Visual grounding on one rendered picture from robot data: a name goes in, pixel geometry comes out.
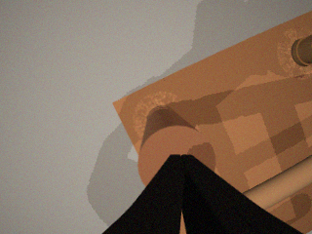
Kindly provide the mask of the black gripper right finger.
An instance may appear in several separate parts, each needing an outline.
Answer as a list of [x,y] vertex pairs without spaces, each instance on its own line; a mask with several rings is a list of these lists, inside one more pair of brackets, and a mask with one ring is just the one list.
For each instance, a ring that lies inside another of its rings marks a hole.
[[184,166],[186,234],[303,234],[254,203],[193,155]]

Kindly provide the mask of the tan wooden stool legs with crossbar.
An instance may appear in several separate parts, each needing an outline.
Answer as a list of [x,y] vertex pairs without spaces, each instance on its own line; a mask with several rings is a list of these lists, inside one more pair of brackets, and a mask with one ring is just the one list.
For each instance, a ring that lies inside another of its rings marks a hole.
[[[292,58],[312,65],[312,34],[292,44]],[[150,110],[137,159],[139,177],[146,187],[171,154],[193,155],[215,171],[215,152],[208,139],[166,105]],[[312,183],[312,155],[243,192],[268,209]]]

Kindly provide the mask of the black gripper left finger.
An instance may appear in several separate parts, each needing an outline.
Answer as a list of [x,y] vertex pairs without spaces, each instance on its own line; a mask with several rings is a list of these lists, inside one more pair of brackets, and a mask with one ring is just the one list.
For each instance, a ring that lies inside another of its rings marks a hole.
[[134,203],[102,234],[179,234],[184,166],[171,154]]

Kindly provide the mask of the orange-brown wooden stool seat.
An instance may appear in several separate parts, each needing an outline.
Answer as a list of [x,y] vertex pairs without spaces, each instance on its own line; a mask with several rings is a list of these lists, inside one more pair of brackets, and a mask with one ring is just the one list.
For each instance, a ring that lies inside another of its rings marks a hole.
[[[137,155],[159,105],[208,139],[214,172],[241,193],[312,155],[312,65],[292,57],[293,43],[311,34],[312,11],[112,102]],[[266,211],[310,232],[312,183]]]

